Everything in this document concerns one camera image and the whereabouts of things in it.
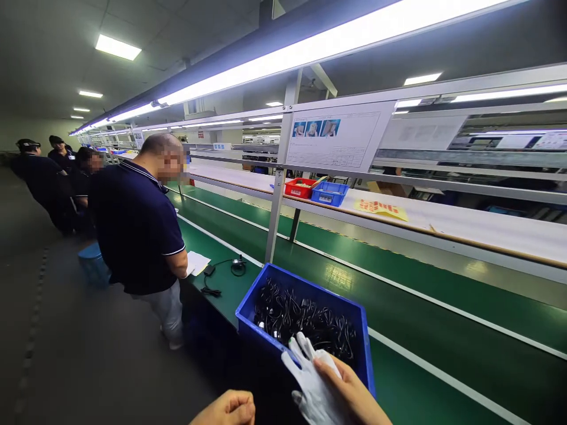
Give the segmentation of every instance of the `gray pants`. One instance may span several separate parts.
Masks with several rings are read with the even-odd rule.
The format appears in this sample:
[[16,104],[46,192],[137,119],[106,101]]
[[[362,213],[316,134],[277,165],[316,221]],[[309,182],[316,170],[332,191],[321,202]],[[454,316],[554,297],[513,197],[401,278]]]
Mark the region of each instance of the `gray pants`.
[[179,280],[171,288],[163,292],[149,295],[132,295],[132,298],[145,301],[161,322],[165,337],[171,344],[183,343],[183,326],[181,324],[182,305],[179,301]]

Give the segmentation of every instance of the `black cables in crate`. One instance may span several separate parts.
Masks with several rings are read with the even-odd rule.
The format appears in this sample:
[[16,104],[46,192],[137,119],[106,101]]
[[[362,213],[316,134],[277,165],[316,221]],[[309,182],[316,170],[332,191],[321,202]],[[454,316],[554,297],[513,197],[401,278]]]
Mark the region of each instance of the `black cables in crate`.
[[254,323],[285,346],[301,331],[313,348],[324,349],[345,363],[354,364],[352,347],[357,334],[352,323],[311,299],[299,300],[293,288],[283,290],[271,278],[256,299]]

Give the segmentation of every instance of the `workbench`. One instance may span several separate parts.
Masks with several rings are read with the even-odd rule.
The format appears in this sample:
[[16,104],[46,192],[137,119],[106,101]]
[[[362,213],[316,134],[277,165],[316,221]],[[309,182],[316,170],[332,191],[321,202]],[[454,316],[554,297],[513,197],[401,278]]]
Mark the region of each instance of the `workbench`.
[[[269,211],[195,187],[181,189],[185,196],[173,191],[168,196],[179,209],[187,250],[215,263],[235,257],[227,251],[230,245],[261,266]],[[281,217],[278,233],[288,235],[291,222]],[[567,312],[306,223],[299,224],[296,240],[299,244],[278,237],[273,262],[365,307],[377,399],[393,423],[507,423],[485,407],[491,403],[509,411],[511,415],[504,416],[514,423],[564,423],[567,362],[563,358],[385,280],[458,306],[561,353],[567,352]],[[258,265],[249,263],[242,278],[227,270],[210,280],[223,296],[208,301],[234,326],[234,312],[259,273]],[[203,277],[193,284],[201,288]]]

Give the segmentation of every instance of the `hand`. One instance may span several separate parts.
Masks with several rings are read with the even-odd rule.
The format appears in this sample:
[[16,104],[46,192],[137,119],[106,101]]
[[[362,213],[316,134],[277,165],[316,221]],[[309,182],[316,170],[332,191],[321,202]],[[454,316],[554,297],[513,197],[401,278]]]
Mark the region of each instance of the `hand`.
[[189,425],[254,425],[252,393],[229,390],[209,404]]
[[392,422],[366,389],[352,368],[331,356],[342,378],[329,365],[320,359],[313,360],[317,371],[325,377],[343,396],[353,414],[364,425],[392,425]]

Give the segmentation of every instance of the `wall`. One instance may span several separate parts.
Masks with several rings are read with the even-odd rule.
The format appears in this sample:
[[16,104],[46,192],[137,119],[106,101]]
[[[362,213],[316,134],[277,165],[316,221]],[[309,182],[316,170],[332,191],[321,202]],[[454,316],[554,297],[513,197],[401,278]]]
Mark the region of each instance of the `wall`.
[[73,149],[80,148],[79,141],[68,134],[80,125],[78,120],[28,119],[0,116],[0,152],[17,151],[15,143],[20,139],[32,139],[41,143],[42,155],[51,150],[49,136],[61,137]]

